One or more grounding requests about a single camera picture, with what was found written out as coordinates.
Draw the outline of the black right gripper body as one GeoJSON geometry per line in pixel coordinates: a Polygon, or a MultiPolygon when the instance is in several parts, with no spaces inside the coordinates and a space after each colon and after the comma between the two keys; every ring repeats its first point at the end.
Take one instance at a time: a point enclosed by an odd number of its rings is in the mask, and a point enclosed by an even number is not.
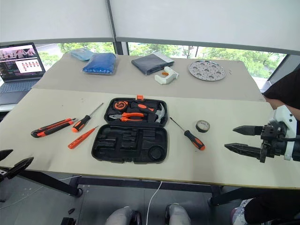
{"type": "Polygon", "coordinates": [[[268,123],[263,126],[261,133],[261,151],[259,160],[261,163],[265,162],[266,157],[274,158],[285,154],[287,141],[285,136],[287,133],[287,126],[283,122],[268,123]]]}

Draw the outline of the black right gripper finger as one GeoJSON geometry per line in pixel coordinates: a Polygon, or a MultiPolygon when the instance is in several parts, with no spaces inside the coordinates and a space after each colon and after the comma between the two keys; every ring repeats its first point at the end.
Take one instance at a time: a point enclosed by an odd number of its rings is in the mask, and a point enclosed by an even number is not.
{"type": "Polygon", "coordinates": [[[229,143],[224,145],[228,150],[240,155],[253,157],[260,160],[261,149],[258,147],[252,147],[242,143],[229,143]]]}
{"type": "Polygon", "coordinates": [[[239,126],[233,129],[234,132],[237,132],[242,135],[261,135],[263,126],[250,126],[250,125],[244,125],[239,126]]]}

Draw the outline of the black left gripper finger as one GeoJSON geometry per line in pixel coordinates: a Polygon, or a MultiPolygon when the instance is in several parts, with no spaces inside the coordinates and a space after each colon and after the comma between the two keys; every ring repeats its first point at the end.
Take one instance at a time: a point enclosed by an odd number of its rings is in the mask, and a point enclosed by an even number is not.
{"type": "Polygon", "coordinates": [[[12,179],[16,175],[18,175],[20,172],[24,171],[33,161],[34,157],[29,157],[26,159],[21,160],[17,164],[14,165],[11,169],[9,169],[5,175],[4,178],[12,179]]]}
{"type": "Polygon", "coordinates": [[[13,150],[8,149],[8,150],[1,150],[0,151],[0,161],[4,160],[13,150]]]}

